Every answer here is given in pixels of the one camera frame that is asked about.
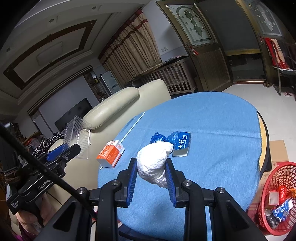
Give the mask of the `person's left hand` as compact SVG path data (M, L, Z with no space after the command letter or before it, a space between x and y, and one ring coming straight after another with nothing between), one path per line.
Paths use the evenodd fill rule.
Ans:
M46 212L46 211L40 211L40 216L44 221L44 224L48 221L48 216L50 216L51 212ZM34 223L36 223L38 221L37 217L32 214L29 213L27 211L19 211L16 214L16 218L19 221L19 223L21 224L21 226L25 229L25 231L34 234L34 235L38 235L39 232L36 230L36 228L33 226Z

